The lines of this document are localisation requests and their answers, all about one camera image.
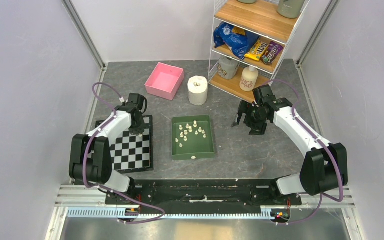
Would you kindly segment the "green plastic tray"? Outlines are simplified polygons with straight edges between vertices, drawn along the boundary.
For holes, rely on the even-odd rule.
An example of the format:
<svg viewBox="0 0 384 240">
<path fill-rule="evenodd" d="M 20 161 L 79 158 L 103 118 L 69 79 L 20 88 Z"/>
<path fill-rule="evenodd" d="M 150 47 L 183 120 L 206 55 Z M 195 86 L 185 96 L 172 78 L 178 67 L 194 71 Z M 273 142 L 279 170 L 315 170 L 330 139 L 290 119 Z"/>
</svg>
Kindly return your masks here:
<svg viewBox="0 0 384 240">
<path fill-rule="evenodd" d="M 176 116 L 171 119 L 171 156 L 175 161 L 211 159 L 216 155 L 209 115 Z"/>
</svg>

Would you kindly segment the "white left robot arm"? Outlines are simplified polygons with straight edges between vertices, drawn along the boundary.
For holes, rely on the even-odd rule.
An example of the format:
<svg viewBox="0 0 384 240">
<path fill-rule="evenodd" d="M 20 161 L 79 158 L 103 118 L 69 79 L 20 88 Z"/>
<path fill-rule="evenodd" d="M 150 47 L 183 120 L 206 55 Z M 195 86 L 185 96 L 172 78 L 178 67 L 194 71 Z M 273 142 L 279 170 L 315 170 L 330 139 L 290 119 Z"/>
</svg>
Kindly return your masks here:
<svg viewBox="0 0 384 240">
<path fill-rule="evenodd" d="M 132 204 L 137 191 L 131 187 L 131 179 L 114 170 L 111 145 L 128 131 L 131 135 L 141 135 L 145 131 L 143 112 L 148 100 L 141 94 L 131 93 L 126 102 L 98 127 L 86 134 L 76 134 L 71 141 L 69 176 L 81 181 L 86 187 L 104 187 L 118 192 L 117 197 L 124 204 Z"/>
</svg>

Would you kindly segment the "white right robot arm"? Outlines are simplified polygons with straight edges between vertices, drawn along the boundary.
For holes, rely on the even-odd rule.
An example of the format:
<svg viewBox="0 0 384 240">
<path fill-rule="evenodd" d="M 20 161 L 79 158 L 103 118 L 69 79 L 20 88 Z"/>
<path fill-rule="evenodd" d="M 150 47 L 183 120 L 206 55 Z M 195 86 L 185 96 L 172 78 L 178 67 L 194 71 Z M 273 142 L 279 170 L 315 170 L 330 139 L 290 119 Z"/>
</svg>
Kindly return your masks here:
<svg viewBox="0 0 384 240">
<path fill-rule="evenodd" d="M 300 173 L 275 180 L 268 191 L 269 200 L 280 205 L 291 194 L 321 195 L 336 202 L 345 196 L 348 183 L 347 149 L 342 143 L 331 143 L 317 133 L 297 113 L 296 106 L 286 98 L 277 98 L 269 85 L 252 91 L 254 102 L 242 100 L 233 127 L 243 122 L 250 135 L 262 136 L 268 124 L 281 129 L 304 157 Z"/>
</svg>

